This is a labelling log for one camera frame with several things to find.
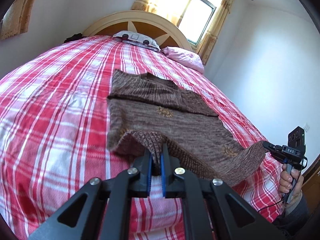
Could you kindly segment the right hand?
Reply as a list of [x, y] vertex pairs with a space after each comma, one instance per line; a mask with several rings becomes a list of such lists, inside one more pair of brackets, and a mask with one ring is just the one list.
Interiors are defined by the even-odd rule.
[[282, 197], [284, 194], [289, 193], [291, 190], [292, 196], [289, 205], [300, 200], [302, 195], [302, 185], [304, 177], [297, 169], [292, 169], [291, 173], [286, 171], [286, 164], [282, 165], [279, 181], [279, 195]]

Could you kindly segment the dark sleeve right forearm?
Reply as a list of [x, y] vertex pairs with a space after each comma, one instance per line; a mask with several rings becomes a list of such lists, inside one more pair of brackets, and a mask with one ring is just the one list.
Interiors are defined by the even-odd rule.
[[294, 239], [309, 219], [309, 209], [302, 194], [290, 203], [281, 215], [272, 224], [284, 235], [286, 239]]

